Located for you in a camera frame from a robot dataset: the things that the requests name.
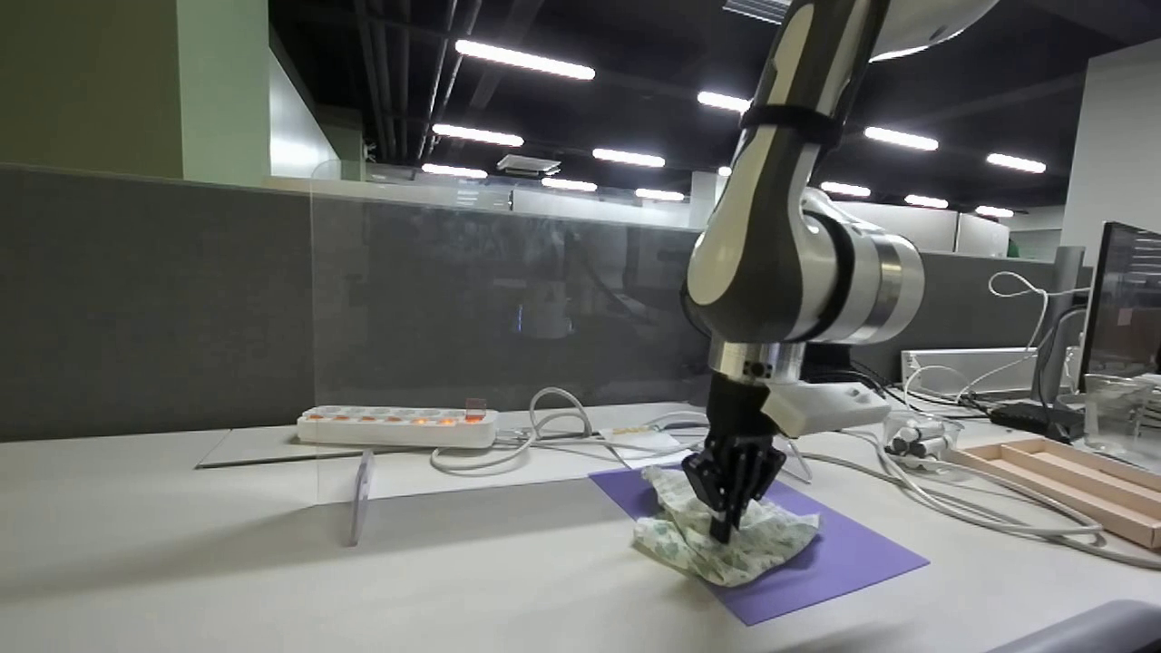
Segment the ceiling light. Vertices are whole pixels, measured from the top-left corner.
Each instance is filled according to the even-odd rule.
[[[717,92],[699,92],[698,102],[706,108],[723,108],[723,113],[747,113],[752,108],[747,100],[717,96]]]
[[[502,144],[502,148],[521,148],[519,134],[509,131],[480,131],[480,126],[461,126],[461,125],[437,125],[433,126],[443,140],[457,140],[457,141],[484,141],[484,144]]]
[[[628,154],[628,148],[590,148],[590,159],[623,165],[623,169],[664,169],[653,154]]]
[[[596,82],[590,66],[541,59],[531,50],[495,49],[495,45],[480,45],[480,40],[457,40],[457,56],[513,66],[513,69],[531,69],[531,72],[545,72],[545,75]]]
[[[946,207],[943,196],[917,196],[917,193],[903,196],[903,205],[911,205],[911,207]]]
[[[895,144],[895,148],[917,148],[917,154],[937,154],[940,148],[937,140],[911,134],[911,131],[890,131],[890,126],[866,126],[862,140],[886,141],[886,144]]]
[[[480,169],[426,165],[421,172],[440,175],[440,178],[487,178],[487,172],[480,172]]]
[[[639,200],[657,200],[657,205],[687,205],[687,193],[672,193],[672,189],[639,189]]]
[[[1024,158],[1009,158],[1009,154],[989,154],[986,165],[989,169],[1024,172],[1024,175],[1045,175],[1049,172],[1045,159],[1024,159]]]
[[[565,193],[596,193],[596,183],[582,178],[541,178],[545,189],[565,189]]]
[[[976,215],[1000,217],[1000,223],[1017,217],[1017,210],[1009,210],[1009,207],[986,207],[986,205],[981,205]]]
[[[825,193],[830,193],[830,196],[871,196],[866,187],[847,187],[847,183],[825,183]]]

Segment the computer monitor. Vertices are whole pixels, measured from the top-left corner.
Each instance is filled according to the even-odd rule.
[[[1161,233],[1108,223],[1092,276],[1080,389],[1161,369]]]

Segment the ceiling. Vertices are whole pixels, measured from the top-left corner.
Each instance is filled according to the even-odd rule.
[[[776,25],[723,0],[267,0],[271,28],[313,105],[357,108],[372,159],[496,172],[503,148],[433,140],[433,121],[516,131],[527,158],[603,193],[691,189],[730,165],[738,117],[698,92],[752,96]],[[473,36],[597,69],[596,84],[461,61]],[[866,72],[847,140],[815,183],[871,187],[873,200],[946,196],[949,207],[1052,207],[1085,92],[1085,61],[1161,36],[1161,0],[1000,0],[965,36]],[[940,140],[906,154],[861,140],[866,125]],[[596,144],[645,148],[664,172],[590,159]],[[1011,175],[982,154],[1018,154],[1049,175]]]

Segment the white cloth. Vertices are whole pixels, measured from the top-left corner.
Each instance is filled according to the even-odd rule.
[[[793,558],[815,533],[820,517],[793,517],[752,502],[730,545],[712,539],[716,511],[692,494],[691,478],[672,468],[645,468],[662,517],[639,518],[632,545],[683,574],[717,589],[740,589]]]

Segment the table surface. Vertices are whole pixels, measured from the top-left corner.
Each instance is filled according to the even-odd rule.
[[[623,430],[674,412],[590,418]],[[989,651],[1110,600],[1161,605],[1156,574],[963,527],[814,464],[808,485],[787,482],[929,565],[744,627],[703,586],[632,552],[632,522],[588,482],[616,468],[597,452],[536,452],[487,478],[382,455],[363,550],[350,550],[360,456],[196,473],[300,455],[289,436],[5,443],[0,651]],[[801,452],[873,464],[843,436]]]

